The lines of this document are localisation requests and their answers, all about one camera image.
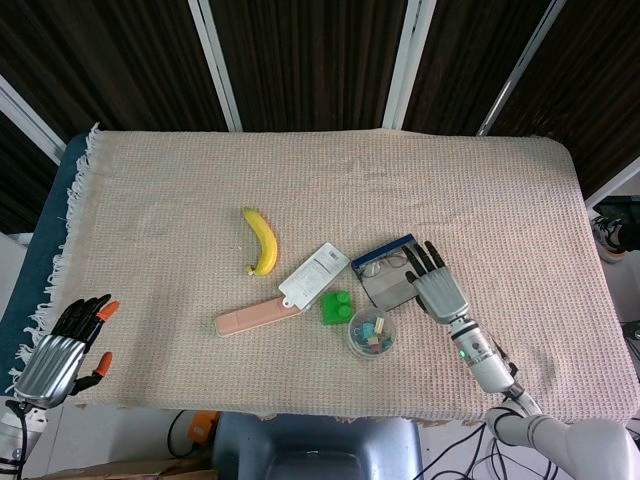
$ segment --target white packaging card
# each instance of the white packaging card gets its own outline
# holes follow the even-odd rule
[[[282,304],[300,310],[309,307],[349,265],[347,258],[329,242],[311,255],[278,287],[284,293]]]

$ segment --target blue padded table edge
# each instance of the blue padded table edge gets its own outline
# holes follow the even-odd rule
[[[44,293],[44,289],[49,286],[47,278],[53,271],[53,257],[60,253],[60,246],[67,239],[67,190],[71,188],[78,171],[76,160],[86,151],[87,135],[76,135],[67,144],[0,322],[0,391],[13,385],[9,375],[11,368],[24,369],[24,362],[16,358],[19,346],[33,346],[31,334],[23,331],[27,326],[36,326],[29,316],[35,313],[38,304],[49,302],[49,295]]]

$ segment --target blanket fringe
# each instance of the blanket fringe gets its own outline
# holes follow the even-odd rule
[[[79,212],[82,209],[84,192],[86,191],[85,185],[88,182],[91,172],[92,157],[99,147],[99,134],[100,130],[98,130],[98,124],[96,123],[87,136],[87,148],[77,161],[78,173],[71,188],[68,190],[69,199],[67,202],[68,209],[66,216],[67,240],[64,245],[60,246],[62,253],[53,257],[53,271],[47,278],[49,285],[44,289],[44,293],[49,295],[49,302],[39,304],[35,313],[29,316],[29,318],[35,322],[35,325],[28,326],[23,331],[31,334],[31,345],[21,344],[16,352],[16,358],[22,360],[25,365],[31,358],[35,346],[40,342],[42,337],[51,331],[55,324],[56,319],[51,317],[51,310],[54,305],[56,290],[64,281],[64,273],[69,264],[70,246],[76,240],[75,232],[78,231],[78,224],[80,223]],[[13,384],[6,392],[13,389],[13,385],[15,385],[18,378],[20,378],[22,371],[17,368],[12,368],[8,373],[13,378]]]

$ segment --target clear plastic container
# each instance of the clear plastic container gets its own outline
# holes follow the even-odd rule
[[[349,322],[347,343],[360,358],[381,357],[396,343],[396,326],[387,312],[379,308],[358,310]]]

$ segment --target orange power strip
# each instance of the orange power strip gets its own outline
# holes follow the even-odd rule
[[[209,410],[197,411],[193,420],[191,420],[187,436],[194,442],[204,445],[213,438],[219,418],[220,412]]]

